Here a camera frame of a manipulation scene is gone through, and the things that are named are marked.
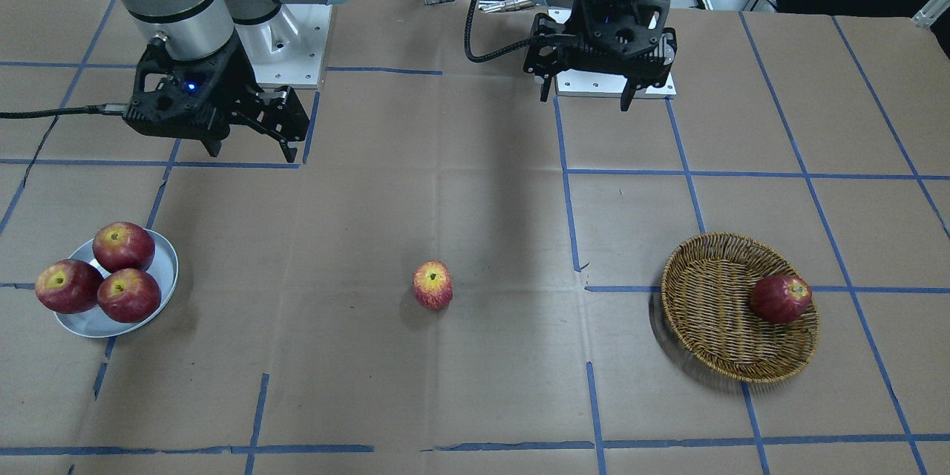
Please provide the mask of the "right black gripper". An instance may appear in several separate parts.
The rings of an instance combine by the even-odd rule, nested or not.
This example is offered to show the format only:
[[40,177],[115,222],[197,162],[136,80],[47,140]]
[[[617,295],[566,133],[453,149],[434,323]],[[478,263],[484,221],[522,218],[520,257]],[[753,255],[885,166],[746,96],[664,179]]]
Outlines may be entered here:
[[252,65],[240,36],[195,60],[173,59],[170,36],[156,34],[138,61],[134,89],[122,119],[143,136],[186,138],[220,153],[232,125],[251,128],[278,143],[286,163],[295,163],[309,114],[291,86],[257,92]]

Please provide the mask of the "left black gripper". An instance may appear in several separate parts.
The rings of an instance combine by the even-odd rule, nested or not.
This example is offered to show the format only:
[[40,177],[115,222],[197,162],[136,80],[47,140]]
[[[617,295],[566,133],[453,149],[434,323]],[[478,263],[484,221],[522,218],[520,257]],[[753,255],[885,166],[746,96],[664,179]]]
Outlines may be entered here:
[[668,15],[669,0],[574,0],[564,23],[535,16],[523,71],[539,80],[541,102],[567,70],[624,76],[620,110],[628,112],[638,91],[672,71],[678,43]]

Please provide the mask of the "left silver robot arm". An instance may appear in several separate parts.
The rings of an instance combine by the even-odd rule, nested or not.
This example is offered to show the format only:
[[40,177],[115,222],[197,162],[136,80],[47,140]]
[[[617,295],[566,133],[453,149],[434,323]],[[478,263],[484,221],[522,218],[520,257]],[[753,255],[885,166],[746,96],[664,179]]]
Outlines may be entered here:
[[560,73],[601,73],[624,78],[620,109],[627,111],[637,93],[668,79],[678,52],[667,26],[671,0],[532,1],[570,11],[564,22],[539,14],[532,23],[523,70],[542,83],[542,99]]

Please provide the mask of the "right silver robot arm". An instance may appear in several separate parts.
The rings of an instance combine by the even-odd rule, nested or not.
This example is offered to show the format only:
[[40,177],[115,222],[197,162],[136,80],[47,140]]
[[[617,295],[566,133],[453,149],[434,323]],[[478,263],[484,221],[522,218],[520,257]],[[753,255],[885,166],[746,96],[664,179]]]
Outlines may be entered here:
[[143,136],[183,138],[220,153],[231,127],[276,141],[293,163],[311,120],[295,89],[257,66],[304,53],[292,4],[346,0],[121,0],[146,38],[122,119]]

